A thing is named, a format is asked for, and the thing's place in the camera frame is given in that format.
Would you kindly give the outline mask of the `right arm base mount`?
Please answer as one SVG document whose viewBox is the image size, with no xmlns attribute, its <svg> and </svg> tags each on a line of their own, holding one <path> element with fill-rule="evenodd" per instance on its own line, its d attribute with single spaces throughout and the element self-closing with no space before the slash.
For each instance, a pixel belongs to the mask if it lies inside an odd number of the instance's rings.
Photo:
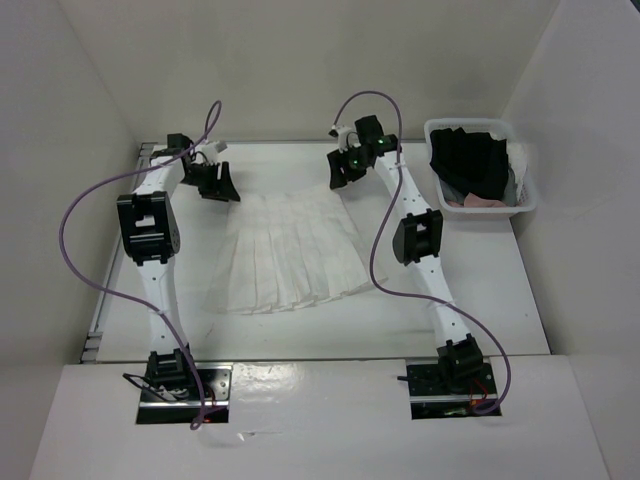
<svg viewBox="0 0 640 480">
<path fill-rule="evenodd" d="M 436 363 L 409 362 L 396 379 L 408 388 L 413 420 L 479 417 L 499 395 L 489 362 L 469 378 L 448 383 Z"/>
</svg>

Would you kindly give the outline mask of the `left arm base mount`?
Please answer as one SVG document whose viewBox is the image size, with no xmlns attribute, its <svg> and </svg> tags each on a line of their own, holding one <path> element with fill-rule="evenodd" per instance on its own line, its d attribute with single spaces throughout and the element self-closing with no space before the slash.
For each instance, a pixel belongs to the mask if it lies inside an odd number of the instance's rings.
<svg viewBox="0 0 640 480">
<path fill-rule="evenodd" d="M 233 367 L 231 364 L 199 363 L 205 415 L 202 424 L 223 424 L 229 420 Z M 137 425 L 190 424 L 198 415 L 201 401 L 196 385 L 167 389 L 152 387 L 144 375 L 123 373 L 122 377 L 140 392 Z"/>
</svg>

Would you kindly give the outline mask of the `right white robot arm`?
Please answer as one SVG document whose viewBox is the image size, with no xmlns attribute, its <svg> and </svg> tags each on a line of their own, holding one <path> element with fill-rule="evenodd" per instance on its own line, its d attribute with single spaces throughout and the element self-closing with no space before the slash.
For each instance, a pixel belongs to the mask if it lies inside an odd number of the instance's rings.
<svg viewBox="0 0 640 480">
<path fill-rule="evenodd" d="M 391 195 L 389 210 L 399 218 L 392 238 L 394 257 L 414 274 L 420 294 L 437 305 L 433 314 L 437 370 L 418 381 L 448 394 L 462 394 L 481 372 L 483 355 L 443 272 L 442 213 L 422 196 L 398 138 L 385 134 L 376 116 L 362 117 L 353 127 L 335 123 L 329 135 L 337 140 L 337 149 L 327 155 L 330 188 L 343 188 L 370 170 L 380 177 Z"/>
</svg>

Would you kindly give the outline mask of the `white pleated skirt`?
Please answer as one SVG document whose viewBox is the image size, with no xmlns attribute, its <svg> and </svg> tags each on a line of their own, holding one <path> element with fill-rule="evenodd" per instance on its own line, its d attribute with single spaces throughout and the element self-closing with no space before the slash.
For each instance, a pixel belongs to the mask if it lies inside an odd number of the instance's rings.
<svg viewBox="0 0 640 480">
<path fill-rule="evenodd" d="M 341 197 L 318 185 L 248 194 L 228 210 L 206 310 L 270 314 L 372 289 L 370 250 Z"/>
</svg>

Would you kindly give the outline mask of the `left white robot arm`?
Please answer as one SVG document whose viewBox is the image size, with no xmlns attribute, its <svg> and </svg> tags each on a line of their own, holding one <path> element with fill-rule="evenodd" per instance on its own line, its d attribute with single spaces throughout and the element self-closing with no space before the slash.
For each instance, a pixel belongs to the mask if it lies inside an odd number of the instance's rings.
<svg viewBox="0 0 640 480">
<path fill-rule="evenodd" d="M 229 163 L 219 159 L 226 149 L 224 141 L 195 145 L 184 134 L 170 134 L 167 147 L 152 153 L 141 183 L 116 202 L 124 250 L 137 267 L 149 304 L 151 352 L 144 383 L 162 399 L 190 398 L 199 386 L 199 375 L 182 351 L 189 341 L 175 287 L 181 236 L 171 196 L 183 183 L 195 187 L 205 200 L 240 201 Z"/>
</svg>

